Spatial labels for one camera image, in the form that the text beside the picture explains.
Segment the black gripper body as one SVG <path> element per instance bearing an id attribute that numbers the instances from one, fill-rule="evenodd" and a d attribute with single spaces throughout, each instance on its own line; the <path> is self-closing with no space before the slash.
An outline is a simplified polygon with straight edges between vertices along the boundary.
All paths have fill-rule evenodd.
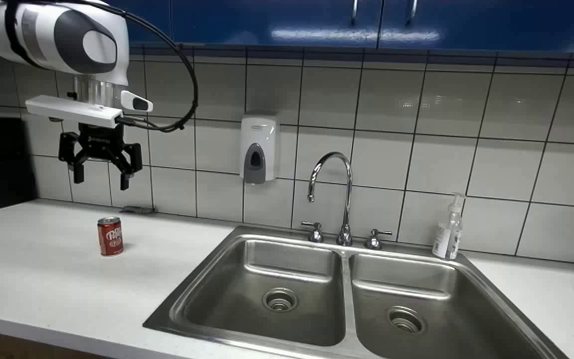
<path id="1" fill-rule="evenodd" d="M 142 145 L 124 141 L 124 127 L 100 127 L 80 123 L 76 131 L 60 135 L 58 157 L 68 163 L 84 163 L 88 157 L 106 159 L 118 167 L 140 167 Z"/>

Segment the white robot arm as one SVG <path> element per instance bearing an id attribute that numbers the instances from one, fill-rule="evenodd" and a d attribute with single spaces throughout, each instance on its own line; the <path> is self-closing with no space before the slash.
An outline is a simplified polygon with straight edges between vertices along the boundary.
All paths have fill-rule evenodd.
<path id="1" fill-rule="evenodd" d="M 0 57 L 82 81 L 64 97 L 30 95 L 26 109 L 78 123 L 78 131 L 60 135 L 58 149 L 76 183 L 84 181 L 84 163 L 96 157 L 112 161 L 120 187 L 128 189 L 142 169 L 142 145 L 124 141 L 126 113 L 148 113 L 154 103 L 128 89 L 126 17 L 104 0 L 0 0 Z"/>

